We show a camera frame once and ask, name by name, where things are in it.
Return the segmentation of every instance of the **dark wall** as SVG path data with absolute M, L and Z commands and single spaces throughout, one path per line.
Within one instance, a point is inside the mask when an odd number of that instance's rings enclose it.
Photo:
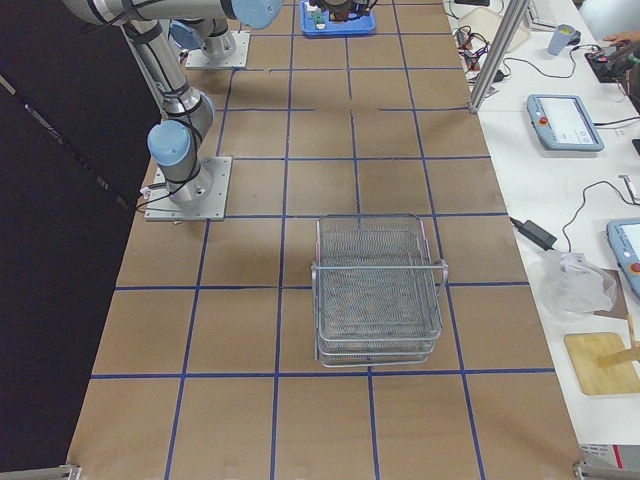
M 0 2 L 0 472 L 65 463 L 159 114 L 116 28 Z M 112 190 L 96 183 L 103 176 Z

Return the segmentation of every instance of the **white table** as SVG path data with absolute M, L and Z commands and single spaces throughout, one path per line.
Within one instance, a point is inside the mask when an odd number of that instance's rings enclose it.
M 556 18 L 582 32 L 581 44 L 598 43 L 570 0 L 551 1 Z M 491 8 L 498 10 L 500 3 L 493 0 Z M 472 7 L 454 4 L 453 8 L 461 17 Z M 553 57 L 546 52 L 550 38 L 551 33 L 532 32 L 530 40 L 507 56 L 527 59 L 546 73 L 568 75 L 572 67 L 570 48 Z M 595 154 L 545 151 L 531 126 L 525 102 L 532 93 L 578 95 L 594 122 L 637 115 L 616 85 L 596 80 L 584 59 L 585 52 L 580 49 L 573 53 L 577 67 L 570 79 L 543 77 L 529 65 L 509 62 L 511 77 L 495 84 L 498 93 L 486 99 L 479 112 L 509 214 L 521 221 L 533 220 L 556 235 L 556 248 L 561 251 L 567 250 L 561 228 L 580 205 L 584 187 L 608 180 L 628 198 L 625 185 L 618 178 L 620 174 L 630 175 L 640 186 L 640 157 L 631 144 L 632 138 L 640 137 L 640 122 L 625 128 L 600 129 L 605 149 Z M 568 228 L 573 251 L 585 253 L 591 263 L 602 268 L 616 268 L 605 227 L 610 220 L 632 217 L 640 217 L 640 207 L 625 205 L 607 186 L 590 189 L 587 206 Z M 526 238 L 516 236 L 578 442 L 640 445 L 640 395 L 584 395 L 563 343 L 566 334 L 586 332 L 615 332 L 627 341 L 626 322 L 594 315 L 568 322 L 550 313 L 542 288 L 545 271 L 541 250 Z M 623 286 L 629 311 L 636 318 L 636 331 L 640 331 L 640 302 L 624 280 Z

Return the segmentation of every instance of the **black power brick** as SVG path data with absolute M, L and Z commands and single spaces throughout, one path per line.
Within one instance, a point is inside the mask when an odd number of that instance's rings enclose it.
M 547 232 L 544 228 L 531 220 L 527 220 L 524 223 L 512 217 L 509 217 L 509 220 L 511 220 L 511 223 L 513 223 L 518 232 L 540 248 L 543 250 L 553 250 L 553 244 L 556 242 L 557 238 Z

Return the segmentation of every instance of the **red strip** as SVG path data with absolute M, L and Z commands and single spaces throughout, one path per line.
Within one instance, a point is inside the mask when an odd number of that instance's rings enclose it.
M 617 445 L 613 446 L 613 453 L 616 454 L 616 462 L 618 463 L 618 468 L 622 470 L 624 468 L 624 465 L 622 465 L 622 457 L 620 456 L 620 450 L 618 449 Z

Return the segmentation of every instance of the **blue and white device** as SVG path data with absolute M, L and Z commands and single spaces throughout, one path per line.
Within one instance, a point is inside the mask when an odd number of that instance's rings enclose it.
M 607 237 L 618 266 L 633 292 L 640 297 L 640 218 L 609 222 Z
M 529 95 L 527 111 L 547 150 L 599 152 L 604 143 L 575 95 Z

